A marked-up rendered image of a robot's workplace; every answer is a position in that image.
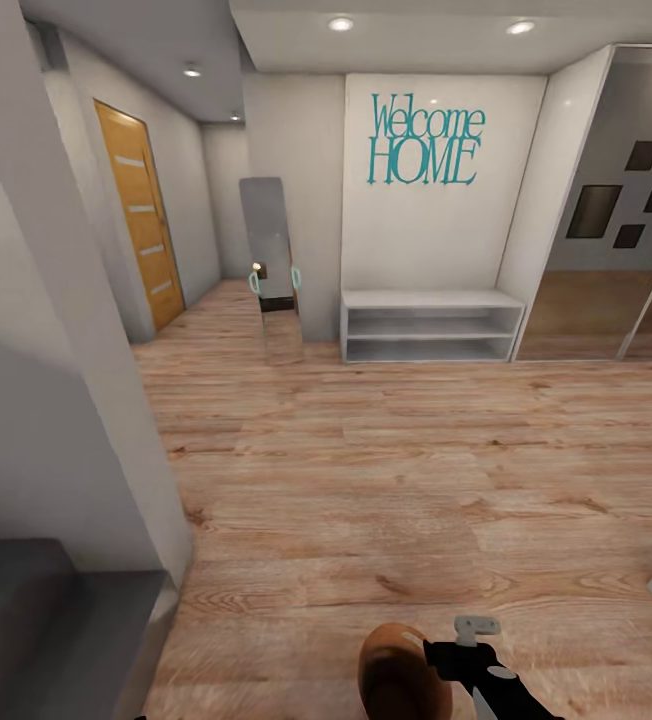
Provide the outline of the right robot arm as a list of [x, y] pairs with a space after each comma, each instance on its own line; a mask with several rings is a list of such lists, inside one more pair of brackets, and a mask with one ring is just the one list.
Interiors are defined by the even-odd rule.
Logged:
[[497, 618], [460, 615], [454, 620], [455, 642], [423, 640], [423, 647], [428, 665], [436, 666], [443, 681], [460, 681], [473, 696], [477, 720], [565, 720], [518, 689], [520, 676], [496, 660], [488, 643], [477, 643], [475, 635], [502, 633]]

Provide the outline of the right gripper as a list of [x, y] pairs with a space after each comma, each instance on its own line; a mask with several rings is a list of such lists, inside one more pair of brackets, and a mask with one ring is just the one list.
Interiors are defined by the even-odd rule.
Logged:
[[480, 657], [495, 661], [495, 650], [488, 643], [477, 643], [477, 647], [463, 647], [455, 642], [435, 642], [423, 640], [424, 651], [429, 666], [436, 666], [437, 675], [443, 681], [460, 681], [466, 687], [464, 672], [471, 659]]

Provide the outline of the trash can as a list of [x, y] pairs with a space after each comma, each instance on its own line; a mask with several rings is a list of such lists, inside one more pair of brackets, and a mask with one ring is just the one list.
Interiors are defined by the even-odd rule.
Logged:
[[452, 720], [451, 681], [437, 675], [424, 649], [404, 632], [433, 644], [413, 626], [390, 622], [377, 627], [361, 647], [357, 687], [365, 720]]

